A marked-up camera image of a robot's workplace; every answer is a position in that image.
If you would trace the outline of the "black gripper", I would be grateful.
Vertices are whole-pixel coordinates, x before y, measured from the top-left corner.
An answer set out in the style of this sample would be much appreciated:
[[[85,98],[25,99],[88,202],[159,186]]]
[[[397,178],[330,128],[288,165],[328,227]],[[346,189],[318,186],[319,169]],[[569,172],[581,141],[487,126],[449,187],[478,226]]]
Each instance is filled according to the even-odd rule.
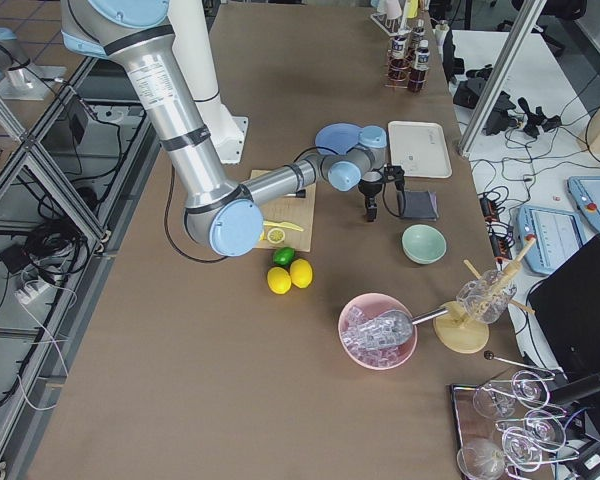
[[[365,200],[365,221],[374,222],[377,218],[375,197],[387,183],[394,183],[399,195],[405,191],[404,170],[399,165],[386,165],[363,175],[358,183],[358,190]]]

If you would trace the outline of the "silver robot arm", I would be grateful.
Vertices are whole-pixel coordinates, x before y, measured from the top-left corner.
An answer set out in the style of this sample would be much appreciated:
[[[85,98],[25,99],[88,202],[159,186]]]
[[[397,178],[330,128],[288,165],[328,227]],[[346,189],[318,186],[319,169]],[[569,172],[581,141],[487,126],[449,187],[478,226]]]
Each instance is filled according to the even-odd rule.
[[[64,1],[61,19],[69,50],[124,69],[187,192],[186,232],[221,256],[240,256],[257,245],[264,227],[260,205],[319,180],[346,192],[385,164],[386,131],[367,126],[344,155],[308,154],[243,183],[233,181],[190,90],[195,80],[215,77],[201,6]]]

